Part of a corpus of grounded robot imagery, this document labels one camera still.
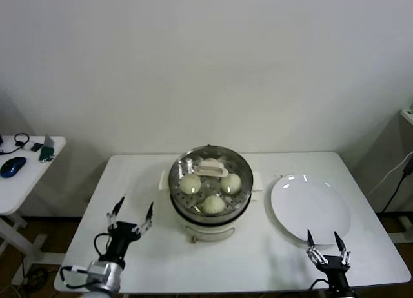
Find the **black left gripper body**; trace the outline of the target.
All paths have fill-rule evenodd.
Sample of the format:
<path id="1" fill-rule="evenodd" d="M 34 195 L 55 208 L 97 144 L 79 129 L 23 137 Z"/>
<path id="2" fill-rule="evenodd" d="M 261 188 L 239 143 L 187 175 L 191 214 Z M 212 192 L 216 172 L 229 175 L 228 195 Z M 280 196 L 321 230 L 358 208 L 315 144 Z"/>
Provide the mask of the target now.
<path id="1" fill-rule="evenodd" d="M 110 258 L 123 258 L 131 243 L 140 240 L 139 230 L 135 231 L 135 224 L 118 221 L 116 227 L 109 231 L 111 242 L 108 246 L 107 256 Z"/>

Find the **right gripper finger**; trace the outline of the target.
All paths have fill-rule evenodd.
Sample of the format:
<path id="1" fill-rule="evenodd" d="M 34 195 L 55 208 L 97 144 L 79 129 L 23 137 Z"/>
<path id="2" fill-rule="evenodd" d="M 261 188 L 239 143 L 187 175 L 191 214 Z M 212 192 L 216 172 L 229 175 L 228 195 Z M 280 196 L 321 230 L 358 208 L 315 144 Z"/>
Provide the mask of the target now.
<path id="1" fill-rule="evenodd" d="M 325 266 L 328 264 L 327 258 L 316 248 L 310 230 L 307 230 L 307 246 L 306 254 L 315 266 Z"/>
<path id="2" fill-rule="evenodd" d="M 337 247 L 341 254 L 341 264 L 343 266 L 350 266 L 351 251 L 347 250 L 344 240 L 340 238 L 339 234 L 336 231 L 334 231 L 334 237 L 336 240 Z"/>

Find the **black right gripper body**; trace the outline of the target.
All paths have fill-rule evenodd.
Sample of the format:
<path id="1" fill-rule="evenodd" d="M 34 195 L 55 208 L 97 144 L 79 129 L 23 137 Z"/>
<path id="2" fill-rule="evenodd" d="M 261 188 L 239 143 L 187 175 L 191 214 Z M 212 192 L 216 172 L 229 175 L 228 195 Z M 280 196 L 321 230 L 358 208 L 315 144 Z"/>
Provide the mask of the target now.
<path id="1" fill-rule="evenodd" d="M 345 274 L 350 267 L 342 264 L 342 260 L 339 256 L 325 255 L 324 258 L 328 263 L 317 264 L 317 269 L 326 275 L 329 288 L 331 290 L 349 289 L 350 286 Z"/>

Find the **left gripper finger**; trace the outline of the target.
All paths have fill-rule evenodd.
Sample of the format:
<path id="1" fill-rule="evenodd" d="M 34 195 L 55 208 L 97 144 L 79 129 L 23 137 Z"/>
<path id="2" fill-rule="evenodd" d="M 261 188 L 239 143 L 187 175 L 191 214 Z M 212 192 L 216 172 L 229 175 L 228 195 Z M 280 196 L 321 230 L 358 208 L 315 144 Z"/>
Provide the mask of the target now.
<path id="1" fill-rule="evenodd" d="M 123 205 L 123 202 L 125 200 L 125 196 L 123 196 L 113 207 L 111 212 L 108 212 L 106 214 L 107 222 L 108 222 L 108 229 L 111 230 L 113 228 L 116 228 L 116 222 L 117 222 L 117 215 Z"/>
<path id="2" fill-rule="evenodd" d="M 151 203 L 147 213 L 145 220 L 142 224 L 137 224 L 132 232 L 136 236 L 143 236 L 151 227 L 152 227 L 152 217 L 153 217 L 153 205 L 154 203 Z"/>

